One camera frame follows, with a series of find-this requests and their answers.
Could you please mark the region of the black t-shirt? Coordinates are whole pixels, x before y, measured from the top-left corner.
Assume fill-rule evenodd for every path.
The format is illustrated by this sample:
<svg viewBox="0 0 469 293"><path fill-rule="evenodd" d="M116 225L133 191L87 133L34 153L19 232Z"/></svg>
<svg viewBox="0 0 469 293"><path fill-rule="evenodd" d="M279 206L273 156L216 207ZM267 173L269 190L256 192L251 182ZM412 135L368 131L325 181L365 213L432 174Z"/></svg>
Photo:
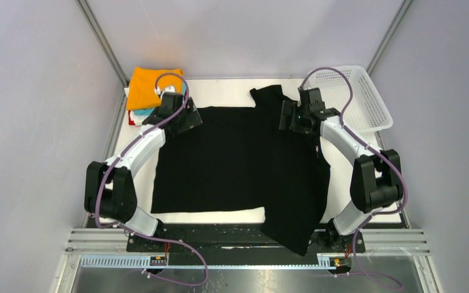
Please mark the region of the black t-shirt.
<svg viewBox="0 0 469 293"><path fill-rule="evenodd" d="M330 165L320 141L278 124L280 85L251 89L254 107L206 107L203 123L159 150L154 214L264 208L261 232L304 256L324 216Z"/></svg>

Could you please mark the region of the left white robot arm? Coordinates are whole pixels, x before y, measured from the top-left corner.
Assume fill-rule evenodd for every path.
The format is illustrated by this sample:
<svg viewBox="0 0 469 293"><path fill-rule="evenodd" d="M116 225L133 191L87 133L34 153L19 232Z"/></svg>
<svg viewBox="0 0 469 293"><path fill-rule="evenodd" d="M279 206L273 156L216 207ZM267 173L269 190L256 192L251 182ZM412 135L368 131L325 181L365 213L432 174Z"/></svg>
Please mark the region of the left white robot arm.
<svg viewBox="0 0 469 293"><path fill-rule="evenodd" d="M119 153L86 170L84 209L126 230L152 237L161 221L139 207L134 178L148 159L171 138L202 125L187 94L164 92L161 105L142 122L138 134Z"/></svg>

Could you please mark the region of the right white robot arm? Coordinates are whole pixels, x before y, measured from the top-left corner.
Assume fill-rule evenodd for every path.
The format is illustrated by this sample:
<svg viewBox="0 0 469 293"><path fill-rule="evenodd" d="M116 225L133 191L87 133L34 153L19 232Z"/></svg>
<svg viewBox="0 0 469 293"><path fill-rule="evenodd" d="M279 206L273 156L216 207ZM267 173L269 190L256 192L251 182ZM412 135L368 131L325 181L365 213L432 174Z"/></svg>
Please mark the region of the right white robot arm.
<svg viewBox="0 0 469 293"><path fill-rule="evenodd" d="M357 134L344 122L343 114L327 108L321 92L299 89L299 101L284 101L279 128L305 135L317 135L330 142L351 163L351 200L336 217L330 219L321 239L333 250L356 251L360 228L385 208L404 204L407 197L405 179L397 151L382 150Z"/></svg>

